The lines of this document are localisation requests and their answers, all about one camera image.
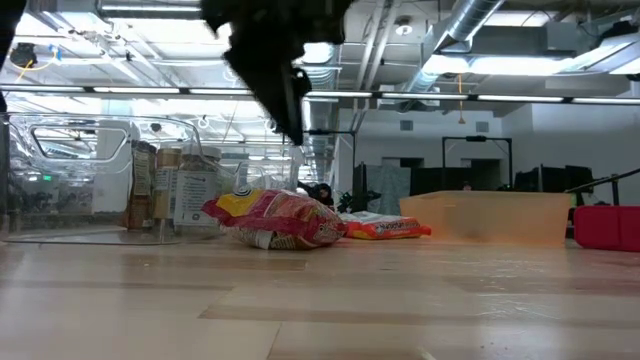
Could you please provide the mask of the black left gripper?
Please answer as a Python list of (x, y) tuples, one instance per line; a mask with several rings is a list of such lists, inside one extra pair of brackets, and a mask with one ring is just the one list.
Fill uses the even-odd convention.
[(350, 0), (214, 0), (214, 28), (231, 27), (226, 62), (293, 144), (303, 143), (311, 83), (301, 68), (274, 69), (302, 57), (308, 43), (343, 43), (349, 8)]

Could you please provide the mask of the glass spice jar white label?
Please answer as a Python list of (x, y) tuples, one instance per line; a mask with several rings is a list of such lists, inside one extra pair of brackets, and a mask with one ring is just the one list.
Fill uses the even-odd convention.
[(182, 149), (177, 172), (174, 231), (177, 234), (204, 232), (209, 234), (217, 221), (202, 210), (213, 200), (220, 187), (219, 161), (222, 152), (213, 146), (186, 145)]

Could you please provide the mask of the orange-brown spice jar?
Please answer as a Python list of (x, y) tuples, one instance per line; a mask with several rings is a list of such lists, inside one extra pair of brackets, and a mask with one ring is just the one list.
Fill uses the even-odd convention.
[(157, 152), (152, 211), (155, 219), (173, 218), (181, 154), (178, 148), (164, 148)]

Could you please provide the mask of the brown spice jar paper label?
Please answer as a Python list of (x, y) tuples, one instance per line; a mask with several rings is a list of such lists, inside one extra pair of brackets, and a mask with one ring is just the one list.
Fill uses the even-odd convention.
[(142, 140), (131, 142), (132, 180), (124, 226), (128, 230), (146, 230), (154, 225), (152, 215), (153, 175), (156, 148)]

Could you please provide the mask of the clear plastic storage bin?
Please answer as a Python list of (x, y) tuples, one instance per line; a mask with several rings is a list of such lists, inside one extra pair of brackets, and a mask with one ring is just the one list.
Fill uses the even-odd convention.
[(221, 164), (237, 172), (239, 187), (296, 191), (304, 155), (299, 147), (276, 144), (222, 146)]
[[(125, 115), (7, 113), (0, 116), (0, 243), (174, 245), (211, 241), (177, 234), (172, 219), (124, 226), (132, 180), (131, 142), (159, 149), (207, 145), (193, 123)], [(219, 190), (234, 185), (220, 169)]]

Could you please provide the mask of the red yellow ramen packet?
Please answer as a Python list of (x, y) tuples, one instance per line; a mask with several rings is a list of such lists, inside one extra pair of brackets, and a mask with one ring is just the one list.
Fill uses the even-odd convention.
[(312, 250), (343, 238), (347, 225), (328, 206), (283, 189), (249, 188), (206, 202), (202, 211), (227, 236), (263, 250)]

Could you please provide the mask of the grey-blue background panel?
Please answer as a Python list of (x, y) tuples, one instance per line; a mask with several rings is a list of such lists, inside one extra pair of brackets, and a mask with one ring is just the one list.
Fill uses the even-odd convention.
[(411, 185), (411, 169), (390, 165), (366, 167), (367, 190), (380, 197), (367, 204), (367, 210), (383, 215), (400, 215), (400, 199), (408, 197)]

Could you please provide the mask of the grey ceiling pipe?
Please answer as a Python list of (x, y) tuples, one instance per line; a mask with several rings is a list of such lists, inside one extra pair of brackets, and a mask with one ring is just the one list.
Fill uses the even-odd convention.
[(199, 0), (97, 0), (107, 18), (200, 20)]

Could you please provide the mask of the orange ramen noodle packet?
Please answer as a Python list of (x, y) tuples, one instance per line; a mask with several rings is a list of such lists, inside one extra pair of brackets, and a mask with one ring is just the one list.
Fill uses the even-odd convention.
[(398, 215), (382, 215), (361, 211), (342, 213), (340, 218), (347, 225), (346, 237), (362, 240), (393, 240), (430, 236), (432, 230), (416, 218)]

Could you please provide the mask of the orange translucent plastic bin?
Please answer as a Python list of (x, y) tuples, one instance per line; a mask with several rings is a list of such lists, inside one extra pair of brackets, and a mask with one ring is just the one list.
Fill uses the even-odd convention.
[(448, 243), (562, 247), (571, 196), (564, 193), (439, 191), (400, 200), (401, 214)]

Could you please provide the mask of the red plastic box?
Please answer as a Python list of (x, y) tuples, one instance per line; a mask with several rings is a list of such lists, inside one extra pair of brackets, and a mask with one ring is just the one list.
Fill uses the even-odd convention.
[(640, 252), (640, 206), (581, 206), (573, 224), (583, 248)]

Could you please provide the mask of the black frame stand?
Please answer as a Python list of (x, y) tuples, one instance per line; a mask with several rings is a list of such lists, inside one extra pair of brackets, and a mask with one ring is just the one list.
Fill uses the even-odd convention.
[(311, 160), (318, 167), (324, 166), (325, 172), (322, 175), (317, 175), (318, 181), (331, 187), (334, 206), (337, 211), (341, 194), (349, 192), (354, 195), (354, 171), (357, 168), (357, 134), (348, 130), (319, 128), (305, 130), (304, 134), (308, 137), (314, 149), (314, 155)]
[(507, 144), (507, 156), (508, 156), (508, 184), (510, 188), (514, 187), (514, 168), (513, 168), (513, 140), (512, 138), (505, 137), (486, 137), (482, 135), (470, 135), (470, 136), (445, 136), (441, 138), (441, 186), (443, 189), (447, 188), (447, 142), (448, 141), (464, 141), (471, 143), (484, 143), (492, 142), (498, 148), (499, 142), (505, 142)]

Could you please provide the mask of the black overhead light rail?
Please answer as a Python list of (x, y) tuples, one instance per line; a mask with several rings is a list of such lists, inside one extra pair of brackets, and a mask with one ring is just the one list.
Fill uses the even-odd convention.
[[(0, 91), (16, 93), (64, 94), (67, 96), (128, 95), (132, 97), (181, 98), (251, 98), (253, 93), (244, 88), (189, 88), (189, 87), (132, 87), (132, 86), (70, 86), (70, 85), (30, 85), (0, 84)], [(312, 90), (307, 99), (375, 99), (375, 100), (419, 100), (419, 101), (459, 101), (495, 103), (541, 103), (604, 106), (640, 106), (640, 97), (568, 97), (568, 96), (527, 96), (503, 94), (460, 94), (460, 93), (406, 93), (384, 91), (339, 91)]]

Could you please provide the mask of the silver spiral ventilation duct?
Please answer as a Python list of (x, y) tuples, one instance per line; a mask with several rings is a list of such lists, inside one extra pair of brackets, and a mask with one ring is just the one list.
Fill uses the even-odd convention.
[(439, 69), (436, 61), (442, 52), (467, 54), (473, 37), (505, 0), (457, 0), (446, 19), (432, 25), (421, 47), (422, 64), (404, 85), (403, 92), (427, 92), (438, 77), (452, 70)]

